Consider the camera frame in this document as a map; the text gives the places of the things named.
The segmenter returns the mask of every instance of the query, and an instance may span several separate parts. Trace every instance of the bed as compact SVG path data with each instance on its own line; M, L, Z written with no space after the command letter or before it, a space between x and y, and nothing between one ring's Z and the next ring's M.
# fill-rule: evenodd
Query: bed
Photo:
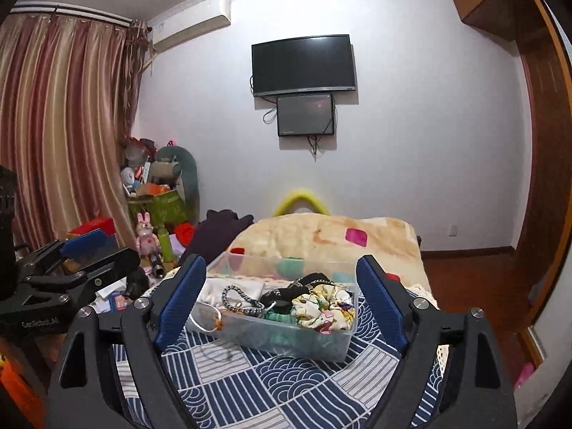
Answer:
M412 297L423 295L437 306L415 230L401 220L290 214L253 224L229 250L237 248L246 255L330 261L372 254L386 272L400 277ZM363 428L399 358L363 297L357 332L343 363L273 355L187 331L163 356L181 398L204 429ZM115 359L134 420L149 425L120 345L115 346ZM445 361L446 349L440 349L412 427L430 418Z

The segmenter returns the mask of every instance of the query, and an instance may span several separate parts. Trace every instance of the black cable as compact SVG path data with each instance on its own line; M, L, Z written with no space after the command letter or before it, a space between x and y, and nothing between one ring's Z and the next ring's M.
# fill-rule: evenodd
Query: black cable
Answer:
M264 122L264 124L272 124L274 122L274 120L276 119L276 114L274 114L274 116L269 120L266 120L266 116L268 116L270 113L275 113L275 112L276 112L276 107L274 107L270 111L267 111L266 113L264 113L264 115L262 116L262 122Z
M252 84L252 78L253 78L253 76L251 76L251 81L250 81L250 82L251 82L251 94L254 95L254 85ZM272 100L269 100L269 99L266 98L266 97L259 97L259 98L261 98L262 100L266 100L268 103L276 104L276 102L274 102L274 101L272 101Z
M315 161L316 157L317 157L317 152L318 152L318 143L319 143L318 136L317 135L307 135L306 140L308 141L308 144L310 145L310 149L312 150L312 155L314 156L314 161Z
M334 113L332 114L332 119L330 119L328 121L328 123L326 124L325 128L324 128L324 132L321 133L320 138L317 139L316 141L316 149L318 148L319 144L320 144L320 140L322 139L322 136L325 134L325 131L328 130L328 127L330 127L330 124L332 123L332 121L334 122L334 129L336 128L336 122L337 122L337 106L336 106L336 99L334 98L334 94L332 94L332 102L334 103Z

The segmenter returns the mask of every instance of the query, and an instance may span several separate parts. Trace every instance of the clear plastic storage box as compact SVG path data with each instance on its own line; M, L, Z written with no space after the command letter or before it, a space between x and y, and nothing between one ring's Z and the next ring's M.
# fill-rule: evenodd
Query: clear plastic storage box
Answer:
M266 285L276 285L278 282L282 283L282 286L287 286L289 282L314 272L324 273L352 295L356 317L351 330L320 334L294 324L223 311L222 330L209 332L208 335L279 355L344 361L351 337L358 326L359 288L355 276L355 263L264 258L224 252L208 266L207 277L228 278L229 284L233 278L242 278L264 281ZM196 304L192 315L205 329L215 327L213 308ZM190 320L187 321L186 327L190 332L201 332Z

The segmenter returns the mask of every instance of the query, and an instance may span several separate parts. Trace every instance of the orange object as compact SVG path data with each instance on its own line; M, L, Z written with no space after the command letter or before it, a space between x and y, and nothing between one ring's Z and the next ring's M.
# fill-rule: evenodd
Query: orange object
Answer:
M144 195L161 195L162 193L170 192L171 190L168 187L164 187L162 185L158 185L156 183L147 182L142 183L139 185L137 190L135 191L135 195L138 197L142 197Z
M9 361L4 363L0 381L26 419L35 429L42 429L46 417L44 405L10 365Z

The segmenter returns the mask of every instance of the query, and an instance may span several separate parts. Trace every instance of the red cloth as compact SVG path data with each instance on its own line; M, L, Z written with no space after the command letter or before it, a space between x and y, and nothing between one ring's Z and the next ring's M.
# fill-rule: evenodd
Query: red cloth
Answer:
M175 235L182 246L188 246L193 240L194 227L190 222L183 222L175 227Z
M107 236L112 236L115 234L115 224L113 223L113 219L104 217L99 217L88 221L85 224L71 230L70 233L76 236L81 236L95 229L101 229Z

